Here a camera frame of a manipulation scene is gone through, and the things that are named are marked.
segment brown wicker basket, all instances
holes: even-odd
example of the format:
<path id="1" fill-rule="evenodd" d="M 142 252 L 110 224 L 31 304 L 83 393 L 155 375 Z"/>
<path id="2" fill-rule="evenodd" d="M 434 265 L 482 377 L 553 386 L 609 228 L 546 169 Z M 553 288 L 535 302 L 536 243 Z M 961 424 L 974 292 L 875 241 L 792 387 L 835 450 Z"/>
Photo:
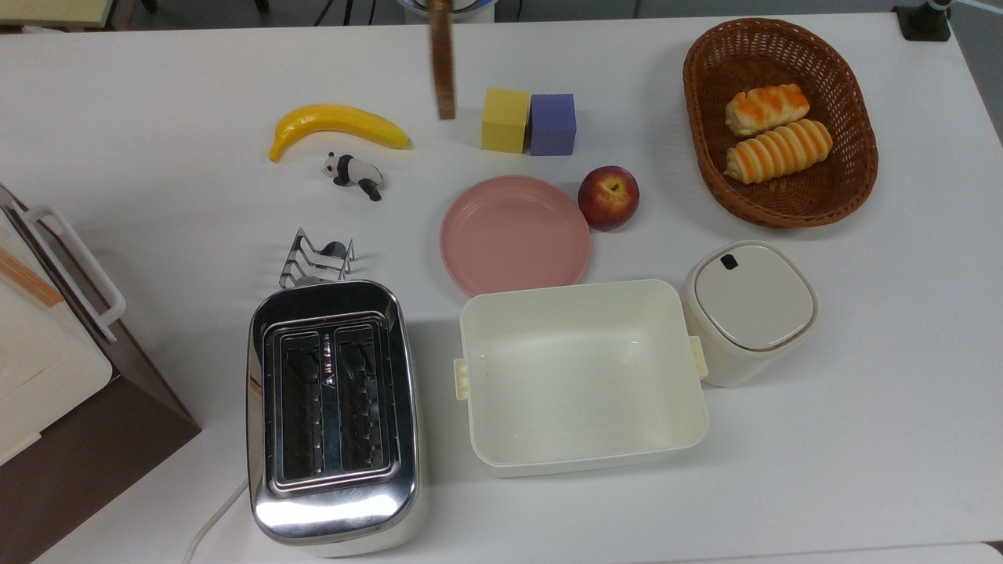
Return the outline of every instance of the brown wicker basket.
<path id="1" fill-rule="evenodd" d="M 828 158 L 760 184 L 724 176 L 727 150 L 741 140 L 724 124 L 724 106 L 739 91 L 791 82 L 811 104 L 806 117 L 832 135 Z M 700 173 L 733 215 L 767 227 L 813 227 L 849 216 L 871 194 L 878 147 L 860 85 L 847 61 L 810 31 L 762 18 L 718 25 L 690 47 L 683 86 Z"/>

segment yellow cube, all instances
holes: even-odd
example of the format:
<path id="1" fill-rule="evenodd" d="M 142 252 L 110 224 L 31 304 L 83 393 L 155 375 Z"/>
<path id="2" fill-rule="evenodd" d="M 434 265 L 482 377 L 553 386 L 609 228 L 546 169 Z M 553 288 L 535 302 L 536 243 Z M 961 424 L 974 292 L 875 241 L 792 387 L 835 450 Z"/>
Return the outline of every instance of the yellow cube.
<path id="1" fill-rule="evenodd" d="M 480 119 L 480 149 L 523 153 L 530 117 L 530 92 L 487 88 Z"/>

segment silver toaster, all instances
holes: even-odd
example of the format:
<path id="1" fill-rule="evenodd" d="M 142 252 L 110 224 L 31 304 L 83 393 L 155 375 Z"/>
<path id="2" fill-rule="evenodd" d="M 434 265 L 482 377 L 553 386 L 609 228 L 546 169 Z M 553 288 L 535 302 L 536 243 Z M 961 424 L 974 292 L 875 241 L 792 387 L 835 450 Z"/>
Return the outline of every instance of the silver toaster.
<path id="1" fill-rule="evenodd" d="M 332 557 L 417 533 L 428 488 L 389 290 L 326 282 L 265 300 L 251 324 L 247 398 L 251 507 L 269 537 Z"/>

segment toy panda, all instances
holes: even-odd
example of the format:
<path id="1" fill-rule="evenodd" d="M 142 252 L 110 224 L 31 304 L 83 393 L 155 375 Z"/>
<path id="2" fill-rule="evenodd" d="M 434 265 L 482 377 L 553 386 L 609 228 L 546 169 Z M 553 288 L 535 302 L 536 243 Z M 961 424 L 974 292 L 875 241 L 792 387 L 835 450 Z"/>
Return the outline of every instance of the toy panda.
<path id="1" fill-rule="evenodd" d="M 335 157 L 334 153 L 328 153 L 328 160 L 324 163 L 324 174 L 334 179 L 334 184 L 338 186 L 348 186 L 349 183 L 358 184 L 359 187 L 369 195 L 373 202 L 380 200 L 379 185 L 383 184 L 383 177 L 379 170 L 365 161 L 360 161 L 351 155 Z"/>

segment red apple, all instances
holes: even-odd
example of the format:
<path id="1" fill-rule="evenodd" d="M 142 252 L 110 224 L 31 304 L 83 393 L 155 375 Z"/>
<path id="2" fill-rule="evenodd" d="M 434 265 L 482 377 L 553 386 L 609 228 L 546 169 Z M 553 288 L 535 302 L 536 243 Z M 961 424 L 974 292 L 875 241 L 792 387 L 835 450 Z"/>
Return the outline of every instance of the red apple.
<path id="1" fill-rule="evenodd" d="M 578 207 L 592 227 L 609 231 L 627 223 L 637 211 L 641 192 L 634 175 L 620 167 L 600 167 L 578 189 Z"/>

